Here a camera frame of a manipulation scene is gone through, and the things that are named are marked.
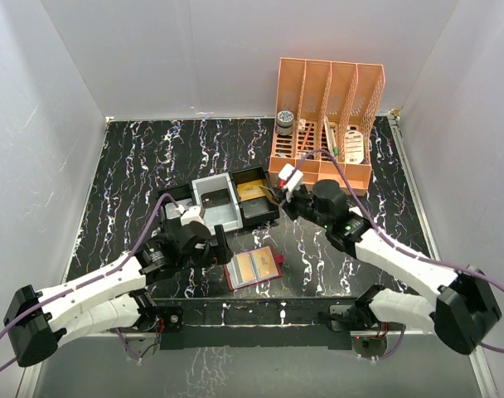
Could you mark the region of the red leather card holder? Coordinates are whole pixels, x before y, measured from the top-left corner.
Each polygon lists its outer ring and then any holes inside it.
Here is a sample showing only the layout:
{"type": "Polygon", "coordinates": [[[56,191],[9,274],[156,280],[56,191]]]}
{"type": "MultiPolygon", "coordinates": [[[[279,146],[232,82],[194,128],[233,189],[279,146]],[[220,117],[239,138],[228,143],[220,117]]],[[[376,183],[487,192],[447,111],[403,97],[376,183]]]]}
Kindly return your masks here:
{"type": "Polygon", "coordinates": [[[248,250],[235,255],[225,265],[225,276],[230,291],[280,278],[284,256],[272,246],[248,250]]]}

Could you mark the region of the gold credit card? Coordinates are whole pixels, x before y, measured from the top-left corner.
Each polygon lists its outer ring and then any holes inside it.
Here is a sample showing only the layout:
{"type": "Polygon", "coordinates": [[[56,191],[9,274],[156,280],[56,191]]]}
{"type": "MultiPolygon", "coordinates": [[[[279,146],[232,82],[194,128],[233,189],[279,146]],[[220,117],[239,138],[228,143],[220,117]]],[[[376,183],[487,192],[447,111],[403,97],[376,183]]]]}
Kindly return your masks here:
{"type": "Polygon", "coordinates": [[[272,203],[274,206],[280,205],[278,194],[272,188],[259,185],[259,189],[270,203],[272,203]]]}

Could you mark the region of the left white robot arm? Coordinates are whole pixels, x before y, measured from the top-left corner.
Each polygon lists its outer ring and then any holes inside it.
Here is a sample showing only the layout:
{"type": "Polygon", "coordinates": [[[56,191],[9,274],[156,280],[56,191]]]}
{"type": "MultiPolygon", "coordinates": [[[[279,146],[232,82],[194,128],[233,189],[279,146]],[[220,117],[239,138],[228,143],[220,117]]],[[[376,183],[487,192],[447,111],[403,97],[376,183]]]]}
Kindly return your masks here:
{"type": "Polygon", "coordinates": [[[15,362],[36,365],[94,332],[151,328],[162,315],[148,298],[149,285],[184,269],[224,265],[232,257],[223,223],[192,206],[110,265],[40,291],[24,286],[3,319],[15,362]]]}

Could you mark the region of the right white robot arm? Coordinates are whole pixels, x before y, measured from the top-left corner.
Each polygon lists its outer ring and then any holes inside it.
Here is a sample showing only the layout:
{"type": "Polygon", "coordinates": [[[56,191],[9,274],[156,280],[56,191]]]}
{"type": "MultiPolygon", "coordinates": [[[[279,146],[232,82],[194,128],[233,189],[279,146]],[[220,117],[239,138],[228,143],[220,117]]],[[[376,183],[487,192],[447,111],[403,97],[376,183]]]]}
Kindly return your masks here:
{"type": "Polygon", "coordinates": [[[275,200],[291,219],[301,217],[321,226],[334,248],[384,270],[414,290],[401,294],[375,284],[348,310],[331,315],[331,320],[350,330],[402,323],[433,332],[453,351],[469,355],[501,319],[483,273],[435,265],[429,257],[384,235],[348,206],[337,181],[320,180],[308,190],[303,173],[287,163],[278,182],[275,200]]]}

